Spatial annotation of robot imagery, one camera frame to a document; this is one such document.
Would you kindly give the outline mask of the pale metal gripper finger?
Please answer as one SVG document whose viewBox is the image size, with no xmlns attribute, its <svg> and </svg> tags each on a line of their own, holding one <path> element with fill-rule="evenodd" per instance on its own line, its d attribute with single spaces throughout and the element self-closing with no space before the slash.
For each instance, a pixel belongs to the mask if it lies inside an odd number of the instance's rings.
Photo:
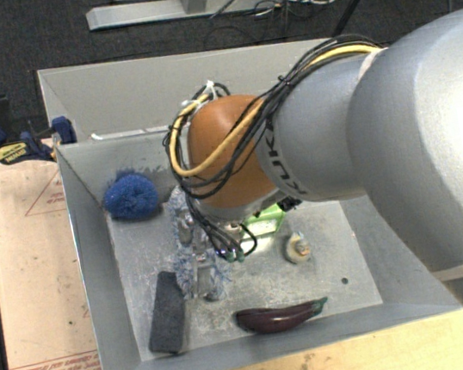
<svg viewBox="0 0 463 370">
<path fill-rule="evenodd" d="M 176 230 L 181 245 L 188 246 L 193 242 L 194 224 L 191 213 L 188 210 L 177 213 Z"/>
<path fill-rule="evenodd" d="M 199 297 L 209 302 L 219 300 L 218 288 L 213 280 L 214 260 L 206 253 L 194 257 L 196 284 Z"/>
</svg>

